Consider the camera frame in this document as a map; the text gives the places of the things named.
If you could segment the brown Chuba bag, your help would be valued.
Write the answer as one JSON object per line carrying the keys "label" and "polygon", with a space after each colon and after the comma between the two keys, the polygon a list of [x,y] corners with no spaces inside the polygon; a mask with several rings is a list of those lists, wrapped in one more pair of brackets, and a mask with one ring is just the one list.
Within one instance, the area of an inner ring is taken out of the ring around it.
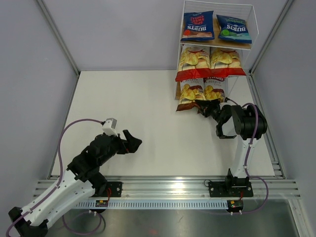
{"label": "brown Chuba bag", "polygon": [[197,107],[198,101],[205,101],[203,78],[187,79],[180,82],[180,98],[176,111]]}
{"label": "brown Chuba bag", "polygon": [[204,78],[204,95],[207,101],[219,100],[221,103],[225,100],[227,90],[226,78],[209,77]]}

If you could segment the red Chuba bag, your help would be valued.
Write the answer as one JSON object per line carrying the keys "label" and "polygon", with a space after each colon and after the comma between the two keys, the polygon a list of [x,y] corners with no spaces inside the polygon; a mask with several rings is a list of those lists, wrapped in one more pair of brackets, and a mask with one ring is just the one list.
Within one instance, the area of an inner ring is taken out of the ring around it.
{"label": "red Chuba bag", "polygon": [[210,77],[210,47],[184,45],[181,49],[176,82]]}
{"label": "red Chuba bag", "polygon": [[241,66],[239,53],[236,50],[211,48],[210,66],[213,77],[227,78],[246,75]]}

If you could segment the blue Burts sea salt bag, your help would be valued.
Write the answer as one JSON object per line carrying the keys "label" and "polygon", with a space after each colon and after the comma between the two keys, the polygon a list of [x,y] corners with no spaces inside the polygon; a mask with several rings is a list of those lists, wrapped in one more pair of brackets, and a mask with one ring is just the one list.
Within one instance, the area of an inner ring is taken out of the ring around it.
{"label": "blue Burts sea salt bag", "polygon": [[224,41],[252,44],[252,39],[243,19],[216,15],[220,26],[218,38]]}

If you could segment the blue Burts spicy chilli bag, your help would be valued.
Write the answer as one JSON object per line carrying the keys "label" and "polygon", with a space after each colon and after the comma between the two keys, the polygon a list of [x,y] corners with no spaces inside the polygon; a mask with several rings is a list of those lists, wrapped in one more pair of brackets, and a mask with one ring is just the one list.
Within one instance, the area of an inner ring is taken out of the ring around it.
{"label": "blue Burts spicy chilli bag", "polygon": [[181,41],[209,41],[215,39],[214,11],[184,13]]}

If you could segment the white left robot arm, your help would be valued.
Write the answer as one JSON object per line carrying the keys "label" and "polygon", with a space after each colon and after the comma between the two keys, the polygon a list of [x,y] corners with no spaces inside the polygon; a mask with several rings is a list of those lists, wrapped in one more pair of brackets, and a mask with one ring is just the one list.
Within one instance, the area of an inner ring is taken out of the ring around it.
{"label": "white left robot arm", "polygon": [[88,197],[110,194],[100,167],[115,155],[135,153],[142,140],[124,130],[120,135],[99,134],[73,158],[49,188],[28,205],[9,211],[12,226],[22,237],[43,237],[48,229],[73,206]]}

